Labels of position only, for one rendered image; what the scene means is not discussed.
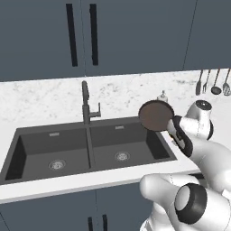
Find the dark round frying pan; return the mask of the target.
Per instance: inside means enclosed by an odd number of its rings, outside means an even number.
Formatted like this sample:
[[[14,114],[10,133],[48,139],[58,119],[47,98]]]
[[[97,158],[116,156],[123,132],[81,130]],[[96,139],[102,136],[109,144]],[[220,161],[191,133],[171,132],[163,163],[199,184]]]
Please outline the dark round frying pan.
[[[140,107],[138,116],[144,128],[162,132],[167,130],[168,122],[174,117],[174,110],[164,101],[150,100]]]

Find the dark grey double sink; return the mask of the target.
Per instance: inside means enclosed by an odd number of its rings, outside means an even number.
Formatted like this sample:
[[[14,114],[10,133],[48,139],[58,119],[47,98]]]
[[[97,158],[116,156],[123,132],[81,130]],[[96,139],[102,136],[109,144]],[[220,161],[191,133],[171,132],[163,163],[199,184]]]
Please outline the dark grey double sink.
[[[134,117],[19,127],[14,132],[0,185],[170,162],[162,134]]]

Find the dark grey tap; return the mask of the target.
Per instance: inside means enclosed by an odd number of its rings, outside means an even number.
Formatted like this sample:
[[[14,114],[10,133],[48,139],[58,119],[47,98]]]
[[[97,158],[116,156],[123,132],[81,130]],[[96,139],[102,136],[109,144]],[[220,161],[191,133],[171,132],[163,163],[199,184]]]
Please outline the dark grey tap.
[[[83,98],[83,105],[82,105],[83,123],[85,125],[89,125],[90,119],[92,117],[101,116],[101,110],[99,108],[97,112],[90,111],[90,107],[88,104],[88,100],[89,100],[88,83],[85,80],[82,81],[82,98]]]

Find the white soap dispenser bottle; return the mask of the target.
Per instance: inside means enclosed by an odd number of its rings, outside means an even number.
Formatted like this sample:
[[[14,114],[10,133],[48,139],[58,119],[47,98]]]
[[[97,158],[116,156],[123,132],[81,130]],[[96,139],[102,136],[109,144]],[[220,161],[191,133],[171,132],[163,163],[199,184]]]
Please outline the white soap dispenser bottle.
[[[164,101],[164,102],[168,102],[168,98],[167,96],[165,95],[165,91],[163,91],[158,97],[157,97],[158,100],[161,100],[161,101]]]

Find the hanging grey spatula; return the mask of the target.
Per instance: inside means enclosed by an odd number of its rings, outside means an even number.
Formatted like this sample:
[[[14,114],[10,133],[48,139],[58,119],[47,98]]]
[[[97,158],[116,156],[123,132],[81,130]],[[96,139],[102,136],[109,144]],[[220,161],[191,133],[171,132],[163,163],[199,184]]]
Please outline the hanging grey spatula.
[[[199,80],[198,80],[197,85],[196,85],[196,89],[195,89],[196,96],[200,95],[202,75],[203,75],[203,69],[200,71]]]

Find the grey-blue base cupboard door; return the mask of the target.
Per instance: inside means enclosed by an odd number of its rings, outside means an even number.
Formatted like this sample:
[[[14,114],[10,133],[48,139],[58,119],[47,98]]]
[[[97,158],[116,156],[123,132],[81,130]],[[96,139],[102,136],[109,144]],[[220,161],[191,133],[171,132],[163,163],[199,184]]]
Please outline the grey-blue base cupboard door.
[[[152,212],[138,183],[96,190],[98,231],[103,231],[102,215],[107,215],[108,231],[140,231]]]
[[[76,192],[0,205],[10,231],[97,231],[95,193]]]

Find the hanging grey fork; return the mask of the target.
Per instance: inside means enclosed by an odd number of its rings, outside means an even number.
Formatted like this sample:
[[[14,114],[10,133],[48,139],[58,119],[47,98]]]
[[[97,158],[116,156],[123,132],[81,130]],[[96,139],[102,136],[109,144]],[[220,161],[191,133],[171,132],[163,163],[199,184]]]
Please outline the hanging grey fork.
[[[202,89],[202,93],[203,93],[203,94],[205,94],[206,91],[207,91],[208,78],[209,78],[210,72],[211,72],[211,69],[208,70],[207,79],[206,79],[206,82],[205,82],[204,85],[203,85],[203,89]]]

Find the hanging dark ladle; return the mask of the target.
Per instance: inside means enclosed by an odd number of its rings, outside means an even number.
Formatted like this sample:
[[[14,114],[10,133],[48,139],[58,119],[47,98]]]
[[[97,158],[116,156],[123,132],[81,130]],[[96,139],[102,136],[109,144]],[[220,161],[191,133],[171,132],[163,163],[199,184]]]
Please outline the hanging dark ladle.
[[[216,78],[215,78],[215,81],[214,81],[214,85],[211,88],[211,93],[213,95],[219,95],[221,93],[221,88],[219,88],[217,86],[217,78],[218,78],[219,72],[220,72],[220,69],[217,70],[217,75],[216,75]]]

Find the hanging grey slotted turner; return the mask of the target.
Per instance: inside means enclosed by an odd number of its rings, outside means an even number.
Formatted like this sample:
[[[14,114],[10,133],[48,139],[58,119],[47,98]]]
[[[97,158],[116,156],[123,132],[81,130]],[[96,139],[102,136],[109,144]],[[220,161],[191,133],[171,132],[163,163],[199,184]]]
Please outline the hanging grey slotted turner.
[[[230,96],[231,95],[231,88],[229,87],[228,83],[227,83],[227,78],[229,76],[230,73],[230,69],[228,70],[227,74],[226,74],[226,79],[225,82],[223,84],[223,94],[225,96]]]

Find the grey-blue wall cupboard door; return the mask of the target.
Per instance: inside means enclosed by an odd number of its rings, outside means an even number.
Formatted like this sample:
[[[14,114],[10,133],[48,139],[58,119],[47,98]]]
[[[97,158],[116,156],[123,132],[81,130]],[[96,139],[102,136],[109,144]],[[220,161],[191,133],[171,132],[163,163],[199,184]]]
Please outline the grey-blue wall cupboard door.
[[[66,4],[72,4],[78,66],[72,67]],[[80,0],[0,0],[0,81],[85,75]]]
[[[86,74],[182,70],[196,3],[197,0],[81,0]],[[92,64],[90,4],[97,4],[97,66]]]
[[[231,0],[198,0],[185,70],[231,68]]]

